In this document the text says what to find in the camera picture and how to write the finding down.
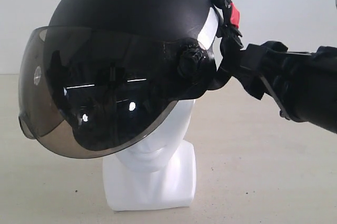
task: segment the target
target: table surface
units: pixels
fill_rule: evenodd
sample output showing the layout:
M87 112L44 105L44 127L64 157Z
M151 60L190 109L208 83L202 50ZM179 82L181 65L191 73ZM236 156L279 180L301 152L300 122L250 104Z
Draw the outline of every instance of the table surface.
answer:
M197 100L186 140L197 187L189 208L114 212L102 159L73 160L23 137L17 75L1 75L0 223L337 223L337 137L279 117L232 80Z

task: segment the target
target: visor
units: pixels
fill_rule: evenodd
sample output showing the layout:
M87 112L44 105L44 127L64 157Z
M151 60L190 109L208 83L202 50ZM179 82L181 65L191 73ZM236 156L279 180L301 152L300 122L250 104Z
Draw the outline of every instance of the visor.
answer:
M181 51L198 47L203 76L178 74ZM69 158L123 150L154 131L178 100L197 99L214 77L197 40L154 41L82 27L41 27L30 36L19 76L26 137Z

